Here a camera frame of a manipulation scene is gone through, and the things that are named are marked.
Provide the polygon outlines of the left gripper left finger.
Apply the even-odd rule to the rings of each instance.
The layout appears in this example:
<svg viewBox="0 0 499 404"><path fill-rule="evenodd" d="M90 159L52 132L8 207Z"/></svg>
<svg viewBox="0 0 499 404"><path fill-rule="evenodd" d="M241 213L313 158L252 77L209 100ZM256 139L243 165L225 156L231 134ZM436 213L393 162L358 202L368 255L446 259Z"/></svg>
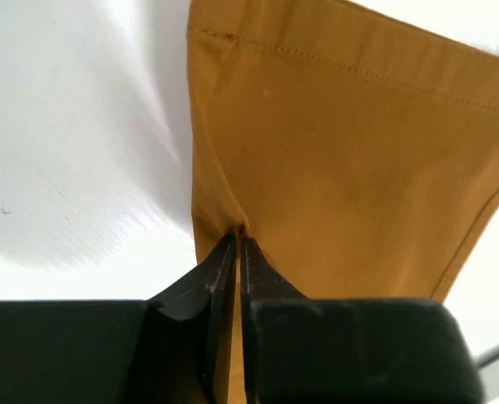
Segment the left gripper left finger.
<svg viewBox="0 0 499 404"><path fill-rule="evenodd" d="M225 403L236 288L236 238L150 299L146 313L146 402Z"/></svg>

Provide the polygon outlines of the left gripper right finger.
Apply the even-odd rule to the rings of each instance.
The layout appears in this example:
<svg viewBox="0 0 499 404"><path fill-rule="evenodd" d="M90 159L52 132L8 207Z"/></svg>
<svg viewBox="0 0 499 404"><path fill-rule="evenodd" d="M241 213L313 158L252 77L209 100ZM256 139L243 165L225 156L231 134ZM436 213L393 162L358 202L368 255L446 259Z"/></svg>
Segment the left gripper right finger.
<svg viewBox="0 0 499 404"><path fill-rule="evenodd" d="M242 239L241 298L247 401L319 403L319 313L251 237Z"/></svg>

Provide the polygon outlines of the brown trousers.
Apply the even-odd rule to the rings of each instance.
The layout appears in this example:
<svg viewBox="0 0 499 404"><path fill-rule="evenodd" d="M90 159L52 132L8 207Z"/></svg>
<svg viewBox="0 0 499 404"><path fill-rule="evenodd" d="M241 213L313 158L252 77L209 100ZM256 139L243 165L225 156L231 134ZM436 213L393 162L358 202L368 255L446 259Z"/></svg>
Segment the brown trousers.
<svg viewBox="0 0 499 404"><path fill-rule="evenodd" d="M482 403L443 300L499 207L499 56L350 1L194 1L187 44L198 259L251 237L314 303L319 403Z"/></svg>

